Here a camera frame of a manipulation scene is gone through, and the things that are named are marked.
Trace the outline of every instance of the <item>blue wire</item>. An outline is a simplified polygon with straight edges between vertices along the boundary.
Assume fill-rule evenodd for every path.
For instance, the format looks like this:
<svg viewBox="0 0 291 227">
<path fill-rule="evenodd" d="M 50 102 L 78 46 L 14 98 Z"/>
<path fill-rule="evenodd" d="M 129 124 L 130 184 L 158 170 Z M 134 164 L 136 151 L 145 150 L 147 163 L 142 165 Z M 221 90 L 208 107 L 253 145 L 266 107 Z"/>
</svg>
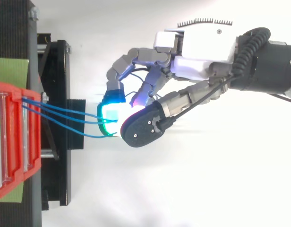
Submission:
<svg viewBox="0 0 291 227">
<path fill-rule="evenodd" d="M 74 121 L 74 122 L 79 122 L 79 123 L 84 123 L 84 124 L 106 124 L 106 123 L 111 123 L 111 122 L 87 122 L 87 121 L 84 121 L 84 120 L 80 120 L 80 119 L 76 119 L 76 118 L 73 118 L 73 117 L 69 117 L 69 116 L 63 115 L 63 114 L 58 113 L 56 111 L 47 109 L 46 107 L 43 107 L 41 105 L 34 105 L 34 106 L 37 106 L 37 107 L 41 108 L 44 111 L 47 111 L 49 113 L 52 113 L 52 114 L 57 115 L 59 117 L 66 118 L 66 119 Z"/>
<path fill-rule="evenodd" d="M 59 110 L 59 111 L 63 111 L 63 112 L 68 112 L 68 113 L 74 113 L 74 114 L 80 114 L 80 115 L 90 116 L 90 117 L 94 117 L 96 119 L 101 119 L 103 121 L 117 122 L 117 121 L 114 121 L 114 120 L 104 119 L 102 117 L 98 117 L 98 116 L 93 115 L 93 114 L 90 114 L 90 113 L 84 113 L 84 112 L 80 112 L 80 111 L 76 111 L 76 110 L 68 110 L 68 109 L 60 108 L 60 107 L 57 107 L 57 106 L 54 106 L 54 105 L 45 104 L 45 103 L 41 103 L 41 102 L 36 102 L 36 101 L 30 100 L 30 99 L 26 99 L 26 98 L 22 98 L 22 101 L 25 102 L 25 103 L 32 104 L 32 105 L 35 105 L 35 104 L 37 104 L 37 105 L 43 105 L 43 106 L 46 106 L 48 108 L 55 109 L 55 110 Z"/>
<path fill-rule="evenodd" d="M 40 116 L 43 117 L 43 118 L 48 119 L 49 121 L 52 121 L 52 122 L 54 122 L 54 123 L 60 125 L 61 127 L 64 127 L 64 128 L 66 128 L 66 129 L 71 130 L 71 131 L 73 131 L 73 132 L 75 132 L 75 133 L 77 133 L 77 134 L 79 134 L 79 135 L 82 135 L 82 136 L 87 136 L 87 137 L 91 137 L 91 138 L 101 139 L 101 138 L 105 138 L 105 137 L 111 137 L 112 135 L 116 134 L 116 132 L 115 132 L 115 133 L 112 133 L 112 134 L 109 134 L 109 135 L 106 135 L 106 136 L 92 136 L 92 135 L 84 134 L 84 133 L 82 133 L 82 132 L 80 132 L 80 131 L 78 131 L 78 130 L 76 130 L 76 129 L 73 129 L 73 128 L 71 128 L 71 127 L 69 127 L 69 126 L 67 126 L 67 125 L 65 125 L 65 124 L 63 124 L 63 123 L 60 123 L 59 121 L 57 121 L 57 120 L 55 120 L 55 119 L 53 119 L 53 118 L 51 118 L 51 117 L 49 117 L 49 116 L 47 116 L 47 115 L 44 115 L 44 114 L 42 114 L 42 113 L 40 113 L 40 112 L 38 112 L 38 111 L 36 111 L 36 110 L 34 110 L 34 109 L 31 109 L 31 108 L 26 107 L 26 106 L 24 106 L 24 105 L 22 105 L 22 107 L 23 107 L 24 109 L 27 109 L 27 110 L 29 110 L 29 111 L 31 111 L 31 112 L 33 112 L 33 113 L 36 113 L 36 114 L 40 115 Z"/>
</svg>

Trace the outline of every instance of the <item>white background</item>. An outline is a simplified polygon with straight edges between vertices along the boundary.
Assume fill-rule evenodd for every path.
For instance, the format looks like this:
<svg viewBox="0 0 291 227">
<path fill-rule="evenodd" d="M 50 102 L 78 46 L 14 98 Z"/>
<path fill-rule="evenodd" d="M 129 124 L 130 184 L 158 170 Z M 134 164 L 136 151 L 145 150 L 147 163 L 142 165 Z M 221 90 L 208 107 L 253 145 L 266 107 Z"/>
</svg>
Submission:
<svg viewBox="0 0 291 227">
<path fill-rule="evenodd" d="M 65 39 L 71 98 L 96 113 L 106 71 L 155 33 L 195 17 L 232 19 L 237 35 L 268 27 L 291 44 L 291 0 L 34 0 L 39 32 Z M 125 81 L 130 92 L 138 79 Z M 170 82 L 160 91 L 179 90 Z M 86 133 L 100 134 L 94 125 Z M 50 203 L 44 227 L 291 227 L 291 104 L 229 91 L 139 149 L 85 138 L 72 151 L 72 202 Z"/>
</svg>

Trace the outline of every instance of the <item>black panel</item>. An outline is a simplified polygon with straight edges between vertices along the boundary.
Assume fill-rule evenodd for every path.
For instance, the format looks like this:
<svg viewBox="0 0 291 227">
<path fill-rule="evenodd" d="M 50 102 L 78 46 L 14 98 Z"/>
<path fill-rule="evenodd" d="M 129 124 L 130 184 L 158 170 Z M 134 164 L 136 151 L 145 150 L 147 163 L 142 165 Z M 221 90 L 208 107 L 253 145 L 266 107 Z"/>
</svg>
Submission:
<svg viewBox="0 0 291 227">
<path fill-rule="evenodd" d="M 66 41 L 53 42 L 50 45 L 41 81 L 49 97 L 48 104 L 68 109 L 69 55 L 66 53 Z M 52 118 L 69 125 L 69 121 L 55 115 Z M 47 191 L 49 201 L 60 201 L 67 206 L 71 201 L 71 152 L 68 149 L 69 131 L 55 123 L 49 122 L 59 160 L 42 159 L 42 190 Z"/>
<path fill-rule="evenodd" d="M 28 59 L 28 0 L 0 0 L 0 58 Z"/>
<path fill-rule="evenodd" d="M 68 100 L 68 109 L 85 112 L 86 101 L 70 99 Z M 83 115 L 69 113 L 69 116 L 74 117 L 76 119 L 83 120 L 83 121 L 85 120 L 85 116 Z M 85 124 L 83 123 L 69 121 L 69 126 L 78 131 L 85 131 Z M 81 135 L 78 135 L 75 132 L 68 131 L 68 149 L 70 150 L 84 149 L 84 137 Z"/>
<path fill-rule="evenodd" d="M 49 197 L 46 190 L 42 190 L 42 210 L 49 210 Z"/>
<path fill-rule="evenodd" d="M 37 34 L 37 43 L 38 44 L 47 44 L 51 42 L 51 34 Z"/>
</svg>

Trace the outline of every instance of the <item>metal rod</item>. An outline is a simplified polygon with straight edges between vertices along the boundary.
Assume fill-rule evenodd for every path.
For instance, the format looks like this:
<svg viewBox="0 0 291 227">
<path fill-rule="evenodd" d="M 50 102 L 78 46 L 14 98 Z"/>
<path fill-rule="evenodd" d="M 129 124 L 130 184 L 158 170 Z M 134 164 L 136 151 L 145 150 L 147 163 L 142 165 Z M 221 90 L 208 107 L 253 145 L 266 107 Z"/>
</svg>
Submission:
<svg viewBox="0 0 291 227">
<path fill-rule="evenodd" d="M 37 53 L 44 53 L 46 50 L 46 44 L 38 44 L 37 45 Z"/>
<path fill-rule="evenodd" d="M 59 156 L 57 154 L 57 148 L 56 148 L 56 145 L 55 145 L 55 141 L 54 141 L 54 138 L 53 138 L 53 134 L 52 134 L 51 128 L 49 126 L 49 121 L 47 119 L 45 119 L 45 118 L 42 118 L 42 126 L 43 126 L 43 129 L 45 130 L 45 133 L 46 133 L 46 136 L 47 136 L 51 151 L 53 153 L 53 157 L 54 157 L 55 160 L 58 160 Z"/>
<path fill-rule="evenodd" d="M 51 149 L 42 149 L 42 158 L 54 158 L 53 151 Z"/>
</svg>

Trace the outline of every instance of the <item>serrated edge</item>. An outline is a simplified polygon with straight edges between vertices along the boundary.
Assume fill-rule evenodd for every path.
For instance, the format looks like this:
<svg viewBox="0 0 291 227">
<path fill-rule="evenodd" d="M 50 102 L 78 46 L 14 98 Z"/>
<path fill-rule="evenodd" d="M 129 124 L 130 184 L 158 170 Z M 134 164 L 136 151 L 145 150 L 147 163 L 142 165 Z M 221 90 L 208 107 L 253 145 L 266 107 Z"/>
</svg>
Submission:
<svg viewBox="0 0 291 227">
<path fill-rule="evenodd" d="M 198 23 L 213 23 L 213 18 L 195 18 L 194 20 L 188 20 L 177 24 L 177 28 L 186 27 L 189 25 L 194 25 Z"/>
<path fill-rule="evenodd" d="M 214 24 L 220 24 L 220 25 L 229 25 L 232 26 L 231 20 L 215 20 Z"/>
</svg>

